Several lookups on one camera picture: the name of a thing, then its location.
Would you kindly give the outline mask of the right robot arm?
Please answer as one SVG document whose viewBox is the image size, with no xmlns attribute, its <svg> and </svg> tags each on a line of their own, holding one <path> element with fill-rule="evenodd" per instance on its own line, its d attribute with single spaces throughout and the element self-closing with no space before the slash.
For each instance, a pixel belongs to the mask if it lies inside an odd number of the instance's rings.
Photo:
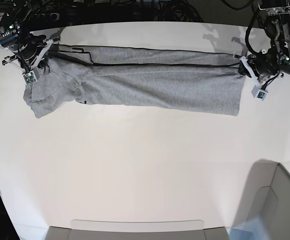
<svg viewBox="0 0 290 240">
<path fill-rule="evenodd" d="M 43 0 L 0 1 L 0 49 L 13 53 L 2 61 L 2 65 L 15 64 L 23 71 L 26 80 L 38 78 L 38 69 L 48 65 L 50 47 L 60 41 L 59 37 L 32 34 L 31 20 L 49 4 Z"/>
</svg>

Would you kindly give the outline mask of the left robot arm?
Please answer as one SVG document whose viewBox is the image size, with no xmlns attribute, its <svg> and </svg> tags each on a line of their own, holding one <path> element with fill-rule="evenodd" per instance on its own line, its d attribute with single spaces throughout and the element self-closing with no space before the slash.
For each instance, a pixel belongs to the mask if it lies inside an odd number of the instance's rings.
<svg viewBox="0 0 290 240">
<path fill-rule="evenodd" d="M 245 44 L 249 55 L 245 57 L 247 66 L 241 63 L 238 72 L 243 76 L 256 76 L 256 80 L 267 78 L 269 84 L 279 74 L 290 75 L 290 0 L 263 0 L 253 13 L 253 17 L 245 32 Z M 253 24 L 261 11 L 266 12 L 263 22 L 265 34 L 270 39 L 270 48 L 256 51 L 249 42 L 249 35 Z"/>
</svg>

